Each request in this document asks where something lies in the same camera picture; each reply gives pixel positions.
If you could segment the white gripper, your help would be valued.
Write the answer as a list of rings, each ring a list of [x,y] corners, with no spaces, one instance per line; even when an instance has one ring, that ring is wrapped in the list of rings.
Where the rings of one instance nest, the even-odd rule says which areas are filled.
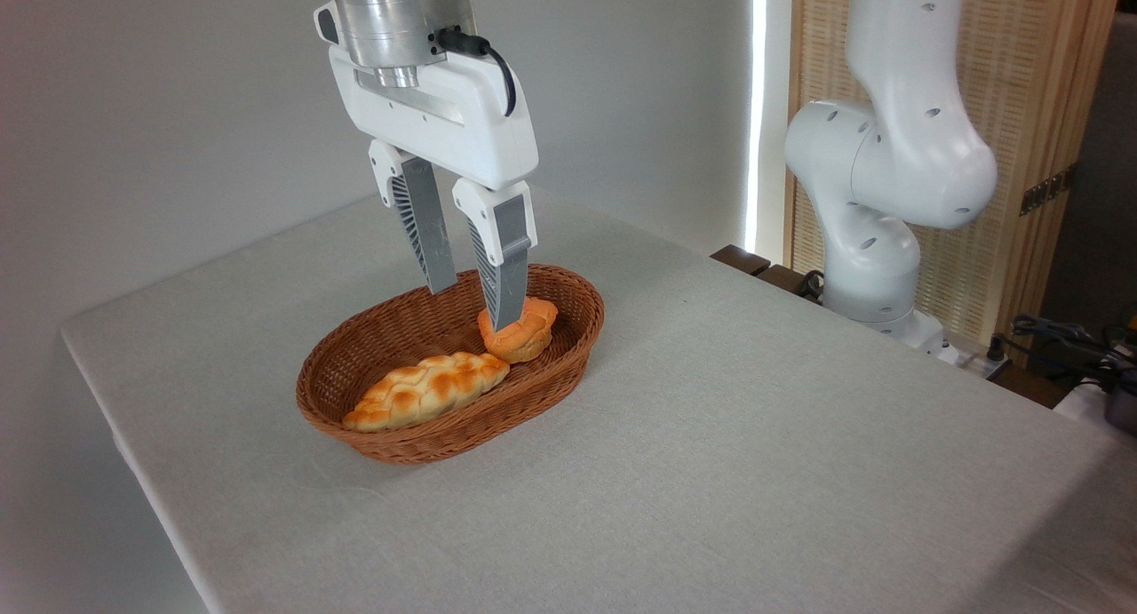
[[[432,161],[463,177],[453,197],[467,219],[492,330],[517,322],[537,244],[531,193],[520,181],[537,168],[536,131],[520,80],[507,113],[506,78],[492,58],[450,52],[415,68],[416,88],[382,86],[377,70],[358,67],[341,44],[329,44],[329,59],[354,127],[374,138],[377,189],[398,214],[429,291],[457,283]]]

